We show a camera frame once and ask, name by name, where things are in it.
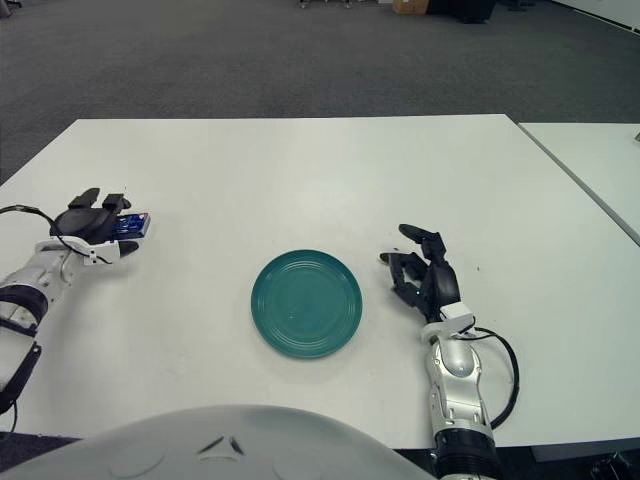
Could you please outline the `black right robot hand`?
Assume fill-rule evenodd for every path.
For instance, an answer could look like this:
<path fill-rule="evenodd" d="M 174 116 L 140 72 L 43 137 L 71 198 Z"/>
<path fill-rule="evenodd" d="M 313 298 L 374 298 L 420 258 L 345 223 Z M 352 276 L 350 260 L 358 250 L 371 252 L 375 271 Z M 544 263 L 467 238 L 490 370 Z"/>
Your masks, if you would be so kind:
<path fill-rule="evenodd" d="M 416 308 L 427 323 L 440 322 L 440 308 L 461 300 L 454 269 L 446 260 L 446 247 L 438 232 L 400 224 L 398 229 L 421 247 L 416 253 L 385 252 L 380 260 L 388 266 L 393 292 L 409 307 Z"/>

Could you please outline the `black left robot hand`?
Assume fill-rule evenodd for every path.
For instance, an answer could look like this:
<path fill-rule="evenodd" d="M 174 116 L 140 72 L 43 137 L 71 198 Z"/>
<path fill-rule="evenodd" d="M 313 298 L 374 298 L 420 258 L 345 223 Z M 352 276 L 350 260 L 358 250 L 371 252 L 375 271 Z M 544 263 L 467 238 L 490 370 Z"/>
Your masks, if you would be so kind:
<path fill-rule="evenodd" d="M 109 194 L 100 207 L 93 207 L 100 189 L 90 188 L 76 196 L 67 209 L 59 214 L 50 227 L 52 236 L 71 236 L 98 245 L 114 240 L 114 227 L 122 210 L 129 209 L 131 203 L 122 193 Z"/>

